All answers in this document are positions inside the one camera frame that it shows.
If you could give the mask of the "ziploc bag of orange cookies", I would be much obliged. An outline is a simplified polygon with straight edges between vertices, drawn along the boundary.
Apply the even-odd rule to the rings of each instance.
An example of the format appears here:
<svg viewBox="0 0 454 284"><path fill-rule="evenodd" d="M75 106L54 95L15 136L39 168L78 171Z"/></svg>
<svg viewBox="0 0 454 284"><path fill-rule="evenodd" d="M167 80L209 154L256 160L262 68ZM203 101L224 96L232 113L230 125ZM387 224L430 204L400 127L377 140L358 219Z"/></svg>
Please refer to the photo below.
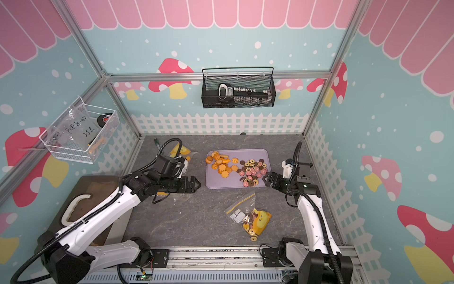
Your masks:
<svg viewBox="0 0 454 284"><path fill-rule="evenodd" d="M179 146L179 144L177 143L177 144L175 145L175 147L174 147L174 148L171 150L171 152L169 153L169 156L170 156L170 157L180 157L180 156L181 156L181 157L183 157L183 158L185 159L185 161L186 161L187 163L190 163L191 160L193 159L194 155L197 154L197 152L191 151L191 150L188 149L186 146L182 146L181 149L180 149L180 151L177 152L178 149L179 149L179 147L180 147L180 146ZM187 157L187 156L191 157L191 160L190 160L190 161L187 161L187 160L186 160L186 157Z"/></svg>

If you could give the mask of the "ziploc bag near right arm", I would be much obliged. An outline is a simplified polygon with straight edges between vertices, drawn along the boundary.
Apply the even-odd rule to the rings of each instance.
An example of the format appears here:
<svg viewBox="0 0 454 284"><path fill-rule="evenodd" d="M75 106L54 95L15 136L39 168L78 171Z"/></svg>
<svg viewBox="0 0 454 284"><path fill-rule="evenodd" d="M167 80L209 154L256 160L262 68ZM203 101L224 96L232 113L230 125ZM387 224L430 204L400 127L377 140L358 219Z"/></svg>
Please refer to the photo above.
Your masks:
<svg viewBox="0 0 454 284"><path fill-rule="evenodd" d="M249 191L240 196L225 210L226 216L240 224L249 237L256 235L258 238L271 221L272 214L256 207L256 193Z"/></svg>

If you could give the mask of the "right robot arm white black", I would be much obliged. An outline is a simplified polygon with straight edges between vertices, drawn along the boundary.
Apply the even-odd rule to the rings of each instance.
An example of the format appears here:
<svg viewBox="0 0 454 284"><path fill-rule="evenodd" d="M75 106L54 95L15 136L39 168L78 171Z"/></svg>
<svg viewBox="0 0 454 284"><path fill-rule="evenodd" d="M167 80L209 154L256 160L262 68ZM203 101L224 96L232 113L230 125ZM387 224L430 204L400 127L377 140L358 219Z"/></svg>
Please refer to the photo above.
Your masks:
<svg viewBox="0 0 454 284"><path fill-rule="evenodd" d="M264 262L294 267L295 272L282 277L285 284L348 284L354 272L349 256L344 256L336 244L323 211L320 189L310 178L312 163L299 160L302 142L298 142L293 157L282 162L281 174L270 172L263 177L265 186L287 197L303 218L308 244L284 237L276 248L261 251Z"/></svg>

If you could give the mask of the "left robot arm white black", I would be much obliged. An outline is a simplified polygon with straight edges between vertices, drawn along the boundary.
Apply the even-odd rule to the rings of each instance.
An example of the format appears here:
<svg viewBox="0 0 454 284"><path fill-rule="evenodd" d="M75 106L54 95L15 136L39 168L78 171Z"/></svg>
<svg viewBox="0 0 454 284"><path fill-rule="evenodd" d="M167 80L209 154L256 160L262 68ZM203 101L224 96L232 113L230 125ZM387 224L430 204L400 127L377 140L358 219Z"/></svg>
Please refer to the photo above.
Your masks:
<svg viewBox="0 0 454 284"><path fill-rule="evenodd" d="M47 274L29 279L28 283L53 279L57 284L77 284L86 275L115 266L129 264L143 270L152 265L155 256L151 247L135 237L122 243L92 246L92 242L119 217L147 198L160 202L160 192L193 194L201 183L194 176L185 176L188 161L180 154L183 143L173 137L159 148L156 157L135 172L122 176L113 193L87 214L56 233L39 237L35 253L12 276L12 284L20 284L20 276L40 260Z"/></svg>

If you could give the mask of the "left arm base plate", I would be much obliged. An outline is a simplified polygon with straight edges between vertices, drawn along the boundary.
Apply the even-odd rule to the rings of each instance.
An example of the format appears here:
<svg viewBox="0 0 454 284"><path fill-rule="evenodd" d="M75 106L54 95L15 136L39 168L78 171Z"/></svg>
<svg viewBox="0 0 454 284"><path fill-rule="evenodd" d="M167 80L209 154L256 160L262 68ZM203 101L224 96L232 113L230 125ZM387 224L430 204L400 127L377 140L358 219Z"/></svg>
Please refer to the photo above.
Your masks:
<svg viewBox="0 0 454 284"><path fill-rule="evenodd" d="M149 249L140 251L132 263L124 263L120 268L156 269L166 268L169 261L169 249Z"/></svg>

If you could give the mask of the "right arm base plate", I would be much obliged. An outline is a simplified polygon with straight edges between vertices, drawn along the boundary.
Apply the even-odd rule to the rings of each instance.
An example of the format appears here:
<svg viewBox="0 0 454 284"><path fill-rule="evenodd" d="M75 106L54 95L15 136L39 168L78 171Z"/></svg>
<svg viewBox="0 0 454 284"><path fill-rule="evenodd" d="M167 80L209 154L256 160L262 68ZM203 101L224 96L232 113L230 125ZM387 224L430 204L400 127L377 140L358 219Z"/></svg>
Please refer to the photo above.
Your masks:
<svg viewBox="0 0 454 284"><path fill-rule="evenodd" d="M299 243L288 243L285 248L260 248L264 267L296 267L299 268L309 250Z"/></svg>

